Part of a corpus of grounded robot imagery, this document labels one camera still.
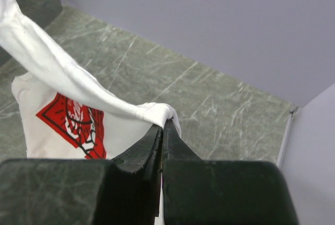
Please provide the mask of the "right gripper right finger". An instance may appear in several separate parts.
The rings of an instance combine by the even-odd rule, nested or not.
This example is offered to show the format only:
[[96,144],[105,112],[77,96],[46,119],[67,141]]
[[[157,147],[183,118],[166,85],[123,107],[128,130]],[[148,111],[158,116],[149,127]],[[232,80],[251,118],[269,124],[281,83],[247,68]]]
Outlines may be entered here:
[[162,184],[165,224],[298,224],[274,163],[200,159],[171,120],[163,129]]

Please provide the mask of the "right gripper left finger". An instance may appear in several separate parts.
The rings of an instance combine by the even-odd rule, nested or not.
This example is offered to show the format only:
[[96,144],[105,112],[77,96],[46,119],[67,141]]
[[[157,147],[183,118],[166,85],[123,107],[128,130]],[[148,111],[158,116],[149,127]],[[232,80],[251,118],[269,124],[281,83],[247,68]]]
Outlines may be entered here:
[[11,159],[1,164],[1,224],[154,224],[162,129],[111,160]]

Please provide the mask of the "white Coca-Cola t-shirt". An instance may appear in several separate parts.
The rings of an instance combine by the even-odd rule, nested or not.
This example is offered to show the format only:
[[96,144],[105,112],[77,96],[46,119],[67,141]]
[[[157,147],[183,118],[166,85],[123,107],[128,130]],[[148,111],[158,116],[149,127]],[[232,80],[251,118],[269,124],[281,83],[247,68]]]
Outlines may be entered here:
[[[12,82],[26,159],[111,160],[152,126],[163,132],[168,120],[181,135],[174,108],[133,105],[116,97],[24,15],[16,0],[1,0],[1,47],[26,69]],[[154,224],[163,224],[161,174],[159,197]]]

